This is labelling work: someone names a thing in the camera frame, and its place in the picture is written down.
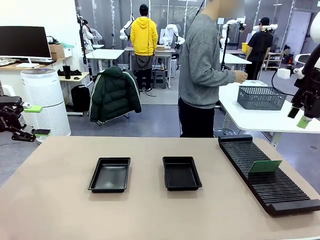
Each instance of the black cup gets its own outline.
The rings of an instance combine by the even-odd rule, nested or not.
[[[63,65],[62,67],[63,67],[63,72],[64,72],[65,79],[71,79],[70,66],[68,66],[68,65]]]

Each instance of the dark green puffer jacket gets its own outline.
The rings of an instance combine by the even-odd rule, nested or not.
[[[141,113],[140,93],[134,74],[117,66],[98,73],[91,94],[90,121],[105,123],[132,110]]]

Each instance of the black rack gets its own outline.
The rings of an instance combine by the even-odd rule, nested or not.
[[[256,161],[271,161],[251,135],[220,136],[219,146],[264,210],[283,216],[320,210],[320,200],[310,199],[280,168],[275,172],[249,173]]]

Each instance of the black backpack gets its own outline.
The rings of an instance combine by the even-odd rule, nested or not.
[[[72,88],[71,97],[73,102],[73,110],[75,112],[89,111],[90,108],[90,92],[85,85],[78,85]]]

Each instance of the cardboard box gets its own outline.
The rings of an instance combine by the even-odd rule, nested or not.
[[[164,51],[164,50],[165,50],[165,46],[163,46],[163,45],[157,45],[157,46],[156,46],[156,50],[157,50],[157,51]]]
[[[63,45],[61,43],[49,44],[49,49],[51,53],[58,53],[64,50]]]
[[[55,59],[55,60],[63,59],[63,58],[65,58],[65,52],[64,52],[64,50],[59,51],[59,52],[52,52],[51,57],[52,57],[52,59]]]

